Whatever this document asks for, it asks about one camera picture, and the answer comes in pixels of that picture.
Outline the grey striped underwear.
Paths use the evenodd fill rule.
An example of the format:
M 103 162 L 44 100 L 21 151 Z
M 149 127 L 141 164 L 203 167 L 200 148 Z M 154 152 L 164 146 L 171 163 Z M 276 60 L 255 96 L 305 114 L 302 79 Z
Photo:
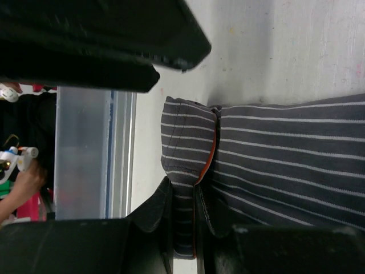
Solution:
M 251 223 L 364 230 L 363 94 L 210 107 L 167 97 L 161 145 L 179 259 L 195 258 L 198 185 Z

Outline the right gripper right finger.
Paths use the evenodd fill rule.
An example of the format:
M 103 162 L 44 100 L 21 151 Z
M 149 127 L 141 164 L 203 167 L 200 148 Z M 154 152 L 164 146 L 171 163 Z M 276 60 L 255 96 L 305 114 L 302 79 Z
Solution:
M 350 227 L 255 225 L 196 186 L 198 273 L 364 273 L 364 236 Z

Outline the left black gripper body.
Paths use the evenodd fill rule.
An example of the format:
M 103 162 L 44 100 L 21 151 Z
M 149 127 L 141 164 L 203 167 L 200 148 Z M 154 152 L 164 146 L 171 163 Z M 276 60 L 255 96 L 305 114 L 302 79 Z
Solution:
M 1 80 L 147 93 L 211 44 L 185 1 L 2 1 Z

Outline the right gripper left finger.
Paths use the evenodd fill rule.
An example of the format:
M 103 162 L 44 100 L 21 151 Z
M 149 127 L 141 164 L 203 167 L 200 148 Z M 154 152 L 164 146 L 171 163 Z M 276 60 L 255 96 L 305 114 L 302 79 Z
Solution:
M 53 220 L 1 229 L 2 273 L 172 273 L 172 185 L 122 219 Z

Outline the operator bare hand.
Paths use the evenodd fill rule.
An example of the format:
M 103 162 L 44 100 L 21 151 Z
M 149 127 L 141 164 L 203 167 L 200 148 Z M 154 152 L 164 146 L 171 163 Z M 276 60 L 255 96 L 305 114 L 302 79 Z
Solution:
M 33 159 L 26 171 L 19 172 L 13 189 L 1 200 L 1 224 L 20 206 L 25 204 L 46 183 L 47 171 Z

